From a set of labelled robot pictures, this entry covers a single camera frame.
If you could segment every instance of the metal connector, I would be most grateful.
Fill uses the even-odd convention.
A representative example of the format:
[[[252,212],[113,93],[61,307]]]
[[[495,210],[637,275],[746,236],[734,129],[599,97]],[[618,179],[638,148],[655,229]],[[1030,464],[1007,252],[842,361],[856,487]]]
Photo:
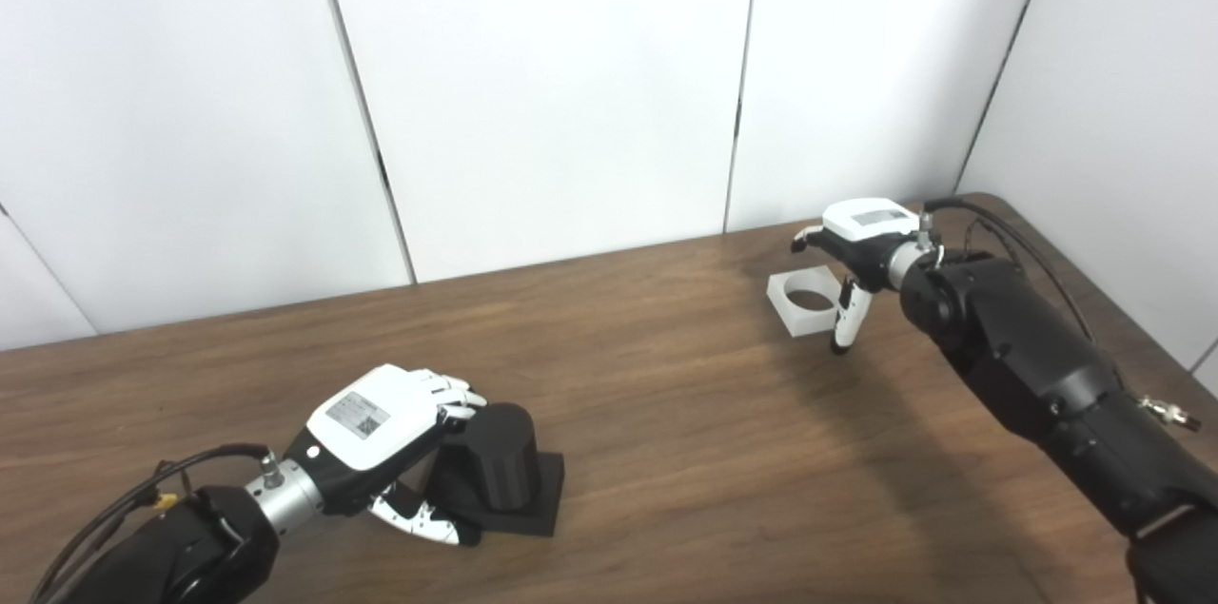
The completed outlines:
[[[929,211],[923,211],[917,218],[917,248],[922,252],[931,252],[934,248],[931,242],[932,230],[934,230],[934,216]]]
[[[1161,399],[1151,399],[1150,397],[1142,397],[1138,401],[1138,404],[1147,410],[1152,416],[1160,420],[1164,426],[1174,424],[1177,426],[1183,426],[1190,431],[1200,431],[1201,421],[1184,409],[1180,409],[1170,402],[1163,402]]]
[[[264,488],[275,490],[284,483],[284,472],[279,470],[279,460],[275,459],[274,452],[262,457],[258,465],[262,466],[262,486]]]

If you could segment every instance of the metal cylinder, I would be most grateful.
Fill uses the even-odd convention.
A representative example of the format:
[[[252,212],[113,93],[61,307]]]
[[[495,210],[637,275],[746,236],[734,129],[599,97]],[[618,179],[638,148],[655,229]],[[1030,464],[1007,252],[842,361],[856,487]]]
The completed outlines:
[[[245,486],[245,491],[258,503],[275,532],[283,536],[322,513],[322,492],[296,462],[289,459],[279,464],[279,471],[283,479],[278,485],[258,477]]]
[[[523,407],[495,403],[465,426],[469,448],[486,505],[515,511],[529,504],[541,483],[532,418]]]

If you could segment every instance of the label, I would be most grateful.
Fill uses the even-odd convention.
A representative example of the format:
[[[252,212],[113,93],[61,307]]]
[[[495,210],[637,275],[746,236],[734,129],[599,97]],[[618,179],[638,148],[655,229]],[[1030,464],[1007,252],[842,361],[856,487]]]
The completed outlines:
[[[882,224],[884,222],[892,222],[892,219],[907,219],[909,214],[905,214],[900,209],[877,209],[867,211],[865,214],[855,214],[851,217],[854,223],[860,226],[870,226],[872,224]]]
[[[356,434],[359,440],[376,432],[381,424],[389,420],[389,412],[358,392],[348,392],[342,399],[325,410],[326,416],[342,424],[342,427]]]

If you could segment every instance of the robotic arm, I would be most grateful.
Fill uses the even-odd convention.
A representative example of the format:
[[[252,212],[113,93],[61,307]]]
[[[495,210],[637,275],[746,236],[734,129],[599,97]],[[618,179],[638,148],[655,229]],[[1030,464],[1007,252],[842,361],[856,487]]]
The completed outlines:
[[[871,296],[900,293],[901,311],[1012,434],[1037,444],[1130,539],[1139,595],[1160,604],[1218,602],[1218,476],[1147,414],[1196,430],[1175,406],[1134,399],[1111,359],[1040,297],[1021,267],[945,250],[928,202],[922,217],[885,200],[831,206],[793,250],[844,263],[833,351],[854,342]]]
[[[279,539],[317,515],[369,509],[404,532],[475,544],[476,526],[430,507],[398,476],[484,404],[464,381],[378,367],[313,412],[283,463],[267,454],[262,475],[244,488],[191,493],[102,554],[74,585],[56,582],[52,567],[30,602],[46,603],[63,587],[69,604],[235,604],[270,576]]]

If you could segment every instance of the cable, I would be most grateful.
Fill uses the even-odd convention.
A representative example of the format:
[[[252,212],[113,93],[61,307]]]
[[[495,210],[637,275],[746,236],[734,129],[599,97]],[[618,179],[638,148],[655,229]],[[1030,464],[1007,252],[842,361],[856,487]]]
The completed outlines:
[[[85,526],[68,541],[63,549],[60,550],[58,555],[55,557],[55,560],[51,561],[46,572],[43,574],[41,580],[38,581],[38,586],[34,587],[34,593],[29,597],[29,604],[45,604],[55,597],[58,588],[65,586],[66,582],[65,578],[56,578],[56,576],[72,554],[79,549],[80,544],[84,543],[90,535],[96,532],[99,527],[105,525],[105,522],[114,519],[114,516],[121,511],[123,513],[122,515],[127,515],[135,507],[139,507],[140,500],[146,498],[149,491],[155,490],[156,483],[172,477],[190,466],[211,459],[219,459],[222,457],[251,457],[253,459],[262,459],[262,457],[268,454],[270,454],[270,449],[266,444],[222,444],[219,447],[213,447],[212,449],[196,453],[192,457],[188,457],[181,462],[164,466],[164,469],[155,472],[144,482],[127,491],[127,493],[116,499],[113,504],[102,509],[100,514],[96,514],[93,520],[85,524]]]
[[[961,200],[961,197],[940,197],[940,200],[928,200],[922,208],[926,211],[967,209],[984,219],[988,219],[989,223],[1000,228],[1004,234],[1010,236],[1011,240],[1019,244],[1019,247],[1027,250],[1028,256],[1034,258],[1037,264],[1045,270],[1045,275],[1049,276],[1054,287],[1057,289],[1062,300],[1066,301],[1066,306],[1069,308],[1071,314],[1074,314],[1074,320],[1078,321],[1078,328],[1083,331],[1083,336],[1086,337],[1091,345],[1099,345],[1095,340],[1095,334],[1091,332],[1091,325],[1086,321],[1086,317],[1083,315],[1083,309],[1079,308],[1078,302],[1074,301],[1074,296],[1069,293],[1068,289],[1062,285],[1061,279],[1057,278],[1057,273],[1054,272],[1052,265],[1049,263],[1049,258],[1045,258],[1045,256],[1040,253],[1040,250],[1037,250],[1035,246],[1033,246],[1032,242],[1023,236],[1023,234],[1015,230],[1015,226],[1004,222],[1004,219],[1000,219],[998,214],[993,213],[993,211],[985,209],[979,205],[973,205],[972,202],[966,202]]]
[[[77,575],[77,572],[90,559],[93,559],[96,555],[96,553],[101,552],[101,548],[106,544],[106,542],[110,541],[111,537],[114,537],[114,533],[118,532],[119,527],[122,527],[123,521],[127,520],[127,516],[130,515],[132,511],[139,508],[140,504],[133,502],[129,507],[127,507],[123,510],[123,513],[111,519],[110,524],[104,526],[101,528],[101,532],[97,533],[97,537],[93,538],[93,542],[89,544],[89,548],[82,552],[80,555],[77,557],[76,560],[72,561],[72,564],[69,564],[67,569],[63,569],[62,576],[55,578],[55,582],[52,582],[51,586],[48,588],[48,594],[45,595],[44,602],[49,602],[52,597],[55,597],[55,594],[60,589],[63,588],[65,585],[72,582],[72,578]]]
[[[985,228],[985,231],[988,231],[989,235],[994,236],[995,240],[1002,244],[1002,250],[1006,251],[1006,256],[1011,258],[1011,262],[1013,262],[1017,269],[1022,269],[1023,261],[1022,258],[1019,258],[1019,255],[1016,252],[1015,247],[1011,246],[1011,241],[1006,240],[1006,236],[1004,236],[1001,231],[994,228],[994,225],[987,222],[987,219],[983,219],[980,217],[973,219],[973,222],[968,224],[968,228],[965,229],[965,257],[968,257],[968,255],[972,253],[973,226],[978,225],[980,228]]]

